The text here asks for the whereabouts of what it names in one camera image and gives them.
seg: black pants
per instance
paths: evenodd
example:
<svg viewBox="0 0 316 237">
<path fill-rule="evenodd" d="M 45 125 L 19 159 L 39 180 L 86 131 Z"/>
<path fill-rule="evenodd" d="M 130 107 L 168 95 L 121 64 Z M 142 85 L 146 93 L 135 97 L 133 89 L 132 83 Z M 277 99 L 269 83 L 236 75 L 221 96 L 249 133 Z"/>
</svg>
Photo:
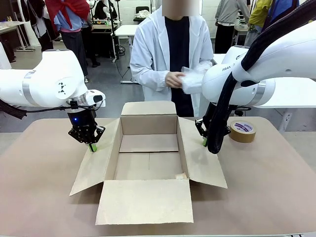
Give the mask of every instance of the black pants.
<svg viewBox="0 0 316 237">
<path fill-rule="evenodd" d="M 42 37 L 38 38 L 38 40 L 41 45 L 42 52 L 48 49 L 54 49 L 53 42 L 50 41 L 50 37 L 47 32 L 44 35 L 42 35 Z"/>
<path fill-rule="evenodd" d="M 61 37 L 63 38 L 66 48 L 74 52 L 76 55 L 83 74 L 85 76 L 88 75 L 87 60 L 85 58 L 81 32 L 61 32 Z"/>
<path fill-rule="evenodd" d="M 97 59 L 95 57 L 95 49 L 94 49 L 94 44 L 92 41 L 91 27 L 89 26 L 86 28 L 82 28 L 81 36 L 82 36 L 82 41 L 83 41 L 83 45 L 84 45 L 84 49 L 85 49 L 87 58 L 91 59 L 92 64 L 96 64 Z"/>
<path fill-rule="evenodd" d="M 177 116 L 194 117 L 191 95 L 182 89 L 171 88 L 171 101 L 176 105 Z"/>
<path fill-rule="evenodd" d="M 234 26 L 218 24 L 215 39 L 215 53 L 227 53 L 232 45 L 233 33 Z"/>
</svg>

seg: red jacket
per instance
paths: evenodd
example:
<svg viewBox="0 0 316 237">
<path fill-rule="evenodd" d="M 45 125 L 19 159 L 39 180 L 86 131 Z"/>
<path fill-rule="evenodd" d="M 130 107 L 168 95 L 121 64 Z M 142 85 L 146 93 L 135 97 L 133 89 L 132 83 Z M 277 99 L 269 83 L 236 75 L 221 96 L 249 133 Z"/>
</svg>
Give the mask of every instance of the red jacket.
<svg viewBox="0 0 316 237">
<path fill-rule="evenodd" d="M 54 29 L 56 30 L 56 26 L 54 24 L 54 18 L 57 15 L 59 11 L 63 14 L 63 16 L 66 18 L 67 23 L 72 28 L 70 18 L 68 16 L 68 13 L 66 11 L 66 6 L 74 12 L 77 16 L 82 18 L 83 20 L 87 20 L 90 7 L 89 4 L 85 0 L 45 0 L 48 14 L 50 17 L 50 20 L 53 24 Z"/>
</svg>

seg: chair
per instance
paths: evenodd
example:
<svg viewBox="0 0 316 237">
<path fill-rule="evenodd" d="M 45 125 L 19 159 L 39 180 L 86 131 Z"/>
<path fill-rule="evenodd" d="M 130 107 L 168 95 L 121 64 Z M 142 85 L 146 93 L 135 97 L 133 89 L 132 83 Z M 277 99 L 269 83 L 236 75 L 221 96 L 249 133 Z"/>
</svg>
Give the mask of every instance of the chair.
<svg viewBox="0 0 316 237">
<path fill-rule="evenodd" d="M 149 11 L 149 7 L 147 7 L 147 6 L 137 6 L 137 7 L 136 7 L 136 13 L 138 13 L 138 12 L 140 12 L 140 11 L 143 11 L 143 10 Z M 145 18 L 134 18 L 133 21 L 140 23 L 140 22 L 142 22 L 143 20 L 145 20 Z"/>
</svg>

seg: clear plastic bag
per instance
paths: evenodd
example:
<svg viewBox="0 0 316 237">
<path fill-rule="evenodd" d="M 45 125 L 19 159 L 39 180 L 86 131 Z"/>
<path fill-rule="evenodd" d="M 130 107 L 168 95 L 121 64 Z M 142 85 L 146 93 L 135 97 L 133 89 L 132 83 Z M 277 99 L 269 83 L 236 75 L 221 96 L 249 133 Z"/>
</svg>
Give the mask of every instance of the clear plastic bag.
<svg viewBox="0 0 316 237">
<path fill-rule="evenodd" d="M 182 67 L 181 72 L 185 74 L 185 77 L 181 77 L 183 92 L 186 94 L 202 93 L 203 77 L 211 67 L 211 62 L 201 62 L 194 69 Z"/>
</svg>

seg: yellow jacket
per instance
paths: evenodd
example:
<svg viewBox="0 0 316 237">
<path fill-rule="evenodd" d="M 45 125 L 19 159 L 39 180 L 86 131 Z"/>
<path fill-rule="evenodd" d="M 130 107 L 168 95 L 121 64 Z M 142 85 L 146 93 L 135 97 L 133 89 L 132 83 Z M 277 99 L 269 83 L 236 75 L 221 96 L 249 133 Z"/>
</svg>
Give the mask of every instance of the yellow jacket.
<svg viewBox="0 0 316 237">
<path fill-rule="evenodd" d="M 249 18 L 249 23 L 252 25 L 263 27 L 268 15 L 270 6 L 273 0 L 257 0 L 256 6 L 253 9 Z"/>
</svg>

